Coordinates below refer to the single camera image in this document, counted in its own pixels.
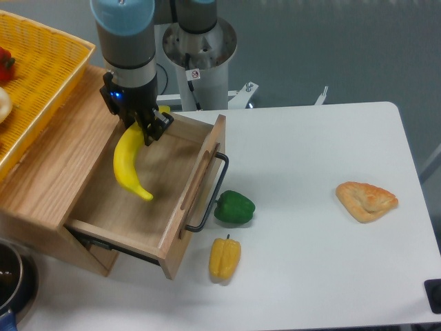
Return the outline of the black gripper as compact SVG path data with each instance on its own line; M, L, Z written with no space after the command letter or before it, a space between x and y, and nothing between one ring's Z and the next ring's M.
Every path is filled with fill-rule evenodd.
M106 72L103 75L104 85L101 96L110 113L119 117L125 129L134 123L143 128L146 146L158 141L174 121L169 109L158 109L157 76L139 87L130 88L113 82L114 75Z

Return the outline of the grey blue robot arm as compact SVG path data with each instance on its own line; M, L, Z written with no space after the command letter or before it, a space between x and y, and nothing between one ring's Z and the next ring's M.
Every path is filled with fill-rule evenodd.
M159 1L91 1L107 72L101 96L126 128L136 124L141 141L159 140L173 122L157 104L155 25ZM163 51L176 67L184 110L220 110L228 104L229 59L224 21L216 1L168 1L170 27Z

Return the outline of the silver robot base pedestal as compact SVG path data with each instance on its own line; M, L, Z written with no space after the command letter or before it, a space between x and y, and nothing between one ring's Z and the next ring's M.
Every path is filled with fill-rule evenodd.
M167 28L163 50L175 68L182 110L228 107L229 62L236 49L236 32L220 17L202 34L186 32L177 23Z

